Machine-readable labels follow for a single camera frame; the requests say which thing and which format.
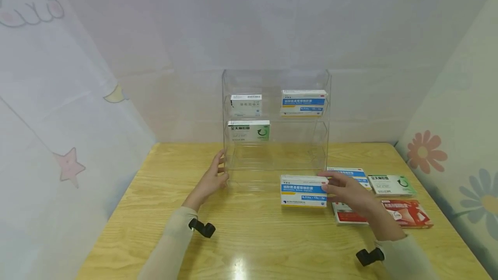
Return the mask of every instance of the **black clip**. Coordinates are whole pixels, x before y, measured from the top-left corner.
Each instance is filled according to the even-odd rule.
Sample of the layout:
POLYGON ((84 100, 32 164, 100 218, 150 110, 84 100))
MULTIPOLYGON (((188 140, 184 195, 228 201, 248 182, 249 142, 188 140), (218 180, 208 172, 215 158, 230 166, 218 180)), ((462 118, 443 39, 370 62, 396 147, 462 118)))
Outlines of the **black clip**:
POLYGON ((368 253, 367 250, 363 249, 356 254, 356 257, 360 261, 361 265, 365 267, 370 265, 371 263, 374 263, 375 261, 383 261, 384 253, 382 253, 382 250, 380 250, 380 248, 374 248, 374 250, 370 253, 368 253))
POLYGON ((201 235, 203 235, 206 238, 210 238, 211 235, 215 233, 216 227, 214 227, 213 224, 207 223, 204 225, 201 221, 199 221, 197 218, 193 218, 190 223, 188 224, 188 227, 190 229, 194 228, 198 232, 200 232, 201 235))

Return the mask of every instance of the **flower print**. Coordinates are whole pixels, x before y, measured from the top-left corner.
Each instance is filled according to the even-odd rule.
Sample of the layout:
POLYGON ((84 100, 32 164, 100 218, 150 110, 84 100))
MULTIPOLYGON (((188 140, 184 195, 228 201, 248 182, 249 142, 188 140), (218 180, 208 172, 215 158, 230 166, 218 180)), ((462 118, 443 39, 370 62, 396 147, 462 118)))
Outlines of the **flower print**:
POLYGON ((422 133, 415 134, 415 138, 412 143, 408 144, 409 152, 407 156, 409 158, 410 166, 414 169, 420 166, 422 172, 429 174, 431 169, 430 165, 439 172, 444 172, 444 168, 439 164, 438 161, 445 161, 448 159, 448 155, 442 150, 438 150, 441 145, 441 138, 439 135, 433 135, 431 137, 431 132, 426 130, 424 136, 422 133))
POLYGON ((471 210, 455 214, 455 218, 466 214, 467 219, 476 224, 486 216, 488 234, 498 240, 498 172, 491 182, 491 175, 487 169, 479 170, 479 178, 469 176, 469 183, 473 191, 460 186, 460 192, 469 199, 460 201, 460 205, 471 210))

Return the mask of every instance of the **blue and white medicine box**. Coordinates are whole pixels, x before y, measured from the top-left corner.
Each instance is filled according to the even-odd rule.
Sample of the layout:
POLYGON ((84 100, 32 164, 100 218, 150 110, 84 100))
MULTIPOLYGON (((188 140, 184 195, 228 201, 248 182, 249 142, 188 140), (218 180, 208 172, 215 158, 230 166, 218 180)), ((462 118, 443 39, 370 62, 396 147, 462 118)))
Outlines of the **blue and white medicine box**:
POLYGON ((290 207, 327 207, 328 179, 322 176, 281 175, 281 205, 290 207))
POLYGON ((320 117, 326 98, 325 90, 282 90, 281 116, 320 117))
POLYGON ((350 176, 356 179, 364 188, 371 191, 372 187, 368 181, 367 175, 361 168, 336 168, 334 166, 327 166, 327 171, 335 171, 343 173, 344 175, 350 176))

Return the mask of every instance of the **left hand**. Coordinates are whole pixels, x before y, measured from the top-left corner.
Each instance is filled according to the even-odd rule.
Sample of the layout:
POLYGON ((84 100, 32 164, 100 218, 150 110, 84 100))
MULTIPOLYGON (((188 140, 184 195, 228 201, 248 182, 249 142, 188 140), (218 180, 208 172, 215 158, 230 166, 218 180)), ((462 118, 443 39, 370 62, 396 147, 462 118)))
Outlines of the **left hand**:
POLYGON ((213 158, 209 169, 207 169, 193 191, 183 202, 184 207, 189 207, 197 212, 210 195, 214 194, 218 189, 227 186, 229 175, 225 172, 225 168, 220 168, 219 166, 225 162, 225 158, 222 158, 223 154, 223 150, 220 150, 215 158, 213 158))

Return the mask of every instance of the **orange flower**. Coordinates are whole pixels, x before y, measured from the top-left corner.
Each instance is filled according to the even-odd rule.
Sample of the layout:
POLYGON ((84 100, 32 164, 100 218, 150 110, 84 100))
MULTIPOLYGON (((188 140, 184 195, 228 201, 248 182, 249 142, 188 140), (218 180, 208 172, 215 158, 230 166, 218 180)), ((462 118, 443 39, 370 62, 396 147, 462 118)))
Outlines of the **orange flower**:
POLYGON ((439 135, 431 137, 431 132, 426 130, 423 137, 422 133, 417 133, 412 141, 413 143, 408 144, 409 152, 407 154, 412 168, 416 169, 420 166, 422 172, 429 174, 431 171, 430 164, 437 171, 444 172, 443 166, 437 161, 445 161, 448 159, 448 155, 442 150, 436 149, 441 145, 439 135))

